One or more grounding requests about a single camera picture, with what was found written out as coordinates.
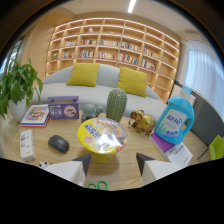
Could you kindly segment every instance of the green cactus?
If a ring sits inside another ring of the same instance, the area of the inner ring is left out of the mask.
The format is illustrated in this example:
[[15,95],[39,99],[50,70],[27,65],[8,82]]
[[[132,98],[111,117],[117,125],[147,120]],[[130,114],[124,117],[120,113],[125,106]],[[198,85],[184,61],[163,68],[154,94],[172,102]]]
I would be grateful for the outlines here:
[[113,89],[107,98],[106,117],[120,122],[127,106],[127,95],[123,89]]

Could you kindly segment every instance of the potted plant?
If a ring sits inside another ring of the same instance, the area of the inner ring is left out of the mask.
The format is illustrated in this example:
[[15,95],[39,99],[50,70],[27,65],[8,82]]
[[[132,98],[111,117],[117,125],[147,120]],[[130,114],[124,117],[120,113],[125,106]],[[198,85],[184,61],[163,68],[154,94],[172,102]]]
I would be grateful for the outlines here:
[[[36,80],[39,86],[39,92],[36,87],[33,88],[33,81]],[[5,119],[9,108],[14,120],[21,121],[30,100],[33,99],[34,90],[37,92],[40,102],[40,94],[43,88],[42,81],[37,77],[37,71],[29,64],[20,65],[13,60],[8,72],[0,80],[0,114]]]

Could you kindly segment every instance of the curtain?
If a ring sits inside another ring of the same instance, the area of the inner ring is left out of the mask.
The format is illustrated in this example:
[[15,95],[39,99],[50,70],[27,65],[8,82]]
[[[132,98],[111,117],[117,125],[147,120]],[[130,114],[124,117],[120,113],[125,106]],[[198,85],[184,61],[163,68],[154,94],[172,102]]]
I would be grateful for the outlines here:
[[224,71],[210,55],[189,50],[185,85],[202,95],[224,121]]

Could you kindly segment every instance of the bottle cap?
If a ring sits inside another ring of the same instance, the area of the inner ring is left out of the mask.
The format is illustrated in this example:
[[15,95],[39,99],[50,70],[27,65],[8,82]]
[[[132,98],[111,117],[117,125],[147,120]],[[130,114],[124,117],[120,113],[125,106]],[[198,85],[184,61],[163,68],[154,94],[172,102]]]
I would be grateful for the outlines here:
[[189,101],[191,97],[191,88],[188,86],[183,86],[180,91],[180,96]]

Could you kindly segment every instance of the yellow cushion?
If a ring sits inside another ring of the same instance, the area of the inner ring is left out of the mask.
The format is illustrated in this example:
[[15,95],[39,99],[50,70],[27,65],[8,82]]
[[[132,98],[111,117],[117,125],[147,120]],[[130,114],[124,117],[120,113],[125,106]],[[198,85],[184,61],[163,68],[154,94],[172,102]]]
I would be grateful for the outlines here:
[[66,85],[96,86],[100,63],[75,63]]
[[121,67],[117,88],[123,89],[126,93],[146,97],[146,82],[146,73]]

